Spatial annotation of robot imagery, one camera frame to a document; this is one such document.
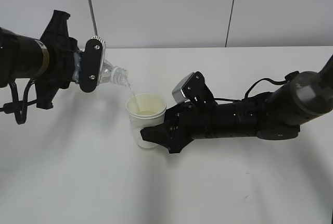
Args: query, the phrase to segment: table surface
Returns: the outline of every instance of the table surface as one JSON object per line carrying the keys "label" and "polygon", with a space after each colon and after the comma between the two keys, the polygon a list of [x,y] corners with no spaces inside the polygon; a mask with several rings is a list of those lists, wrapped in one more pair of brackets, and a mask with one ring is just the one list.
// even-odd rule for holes
{"label": "table surface", "polygon": [[[193,71],[216,97],[242,98],[260,78],[319,71],[332,53],[108,49],[106,58],[129,71],[136,93],[158,93],[171,107],[172,89]],[[275,89],[263,82],[252,94]],[[0,95],[8,102],[9,88]],[[305,124],[294,140],[196,140],[169,155],[135,144],[124,109],[129,96],[117,85],[85,94],[72,84],[57,94],[54,109],[30,107],[23,126],[1,114],[0,223],[330,223],[333,113]]]}

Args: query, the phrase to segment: cable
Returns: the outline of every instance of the cable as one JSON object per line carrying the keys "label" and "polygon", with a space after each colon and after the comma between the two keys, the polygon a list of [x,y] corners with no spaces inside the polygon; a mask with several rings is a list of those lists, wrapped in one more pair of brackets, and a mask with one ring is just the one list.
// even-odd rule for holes
{"label": "cable", "polygon": [[240,102],[240,100],[235,100],[235,99],[227,99],[227,98],[214,98],[215,101],[225,101],[225,102]]}
{"label": "cable", "polygon": [[270,82],[271,84],[273,85],[284,85],[286,84],[288,81],[285,80],[285,81],[274,81],[270,78],[263,78],[263,79],[260,79],[259,81],[255,82],[250,88],[249,90],[245,93],[245,96],[244,96],[244,99],[248,98],[249,97],[249,94],[251,92],[251,90],[261,81],[267,81],[267,82]]}
{"label": "cable", "polygon": [[25,121],[27,120],[28,106],[37,103],[37,100],[28,102],[29,89],[34,84],[35,81],[30,79],[29,82],[27,83],[27,86],[24,89],[23,99],[22,101],[19,101],[19,95],[17,92],[16,83],[15,82],[9,83],[12,102],[5,104],[4,107],[1,109],[6,114],[14,113],[16,123],[19,125],[24,124]]}

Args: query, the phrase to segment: white wall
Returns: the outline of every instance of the white wall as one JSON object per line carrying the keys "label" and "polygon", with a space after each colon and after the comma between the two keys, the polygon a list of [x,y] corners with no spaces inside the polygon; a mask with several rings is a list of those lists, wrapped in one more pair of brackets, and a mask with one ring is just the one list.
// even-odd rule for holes
{"label": "white wall", "polygon": [[39,38],[54,9],[71,14],[69,35],[78,39],[83,47],[93,35],[87,0],[0,0],[0,27]]}
{"label": "white wall", "polygon": [[222,47],[232,0],[93,0],[109,47]]}
{"label": "white wall", "polygon": [[[80,47],[93,35],[87,0],[0,0],[0,27],[38,38],[53,9],[71,14]],[[332,45],[331,0],[235,0],[228,46]],[[93,0],[108,47],[223,47],[232,0]]]}
{"label": "white wall", "polygon": [[332,0],[235,0],[228,46],[333,45]]}

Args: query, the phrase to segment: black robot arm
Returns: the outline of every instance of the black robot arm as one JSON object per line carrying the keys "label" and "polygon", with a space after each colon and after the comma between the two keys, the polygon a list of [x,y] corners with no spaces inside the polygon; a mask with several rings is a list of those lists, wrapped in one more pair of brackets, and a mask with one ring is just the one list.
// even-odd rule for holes
{"label": "black robot arm", "polygon": [[218,104],[200,72],[188,75],[172,92],[177,105],[166,111],[163,124],[141,130],[143,140],[169,153],[179,153],[195,139],[286,140],[298,136],[301,124],[333,109],[333,57],[319,73],[296,71],[282,82],[262,80],[283,86],[248,97],[251,87],[244,99]]}
{"label": "black robot arm", "polygon": [[[12,102],[0,111],[15,114],[18,124],[27,118],[27,107],[53,108],[52,100],[59,89],[67,89],[71,82],[84,92],[92,92],[99,84],[104,63],[105,42],[94,36],[85,51],[78,48],[76,39],[69,37],[67,20],[70,15],[54,10],[41,38],[33,39],[0,28],[0,88],[10,86]],[[19,100],[15,84],[17,78],[29,78],[23,99]],[[36,100],[28,102],[28,92],[35,85]]]}

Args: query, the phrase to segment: white cup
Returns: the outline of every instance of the white cup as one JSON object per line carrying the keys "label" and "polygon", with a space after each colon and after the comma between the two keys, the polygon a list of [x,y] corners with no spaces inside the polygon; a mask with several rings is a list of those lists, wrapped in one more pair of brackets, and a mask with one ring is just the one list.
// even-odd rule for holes
{"label": "white cup", "polygon": [[[128,99],[126,102],[126,109],[129,113],[133,137],[137,145],[140,147],[156,147],[156,143],[146,142],[142,139],[140,130],[145,127],[152,127],[162,124],[164,122],[164,115],[167,109],[167,104],[163,98],[155,94],[138,94],[135,95],[135,98],[139,109],[133,97]],[[153,114],[141,115],[140,112],[143,111],[151,111]]]}

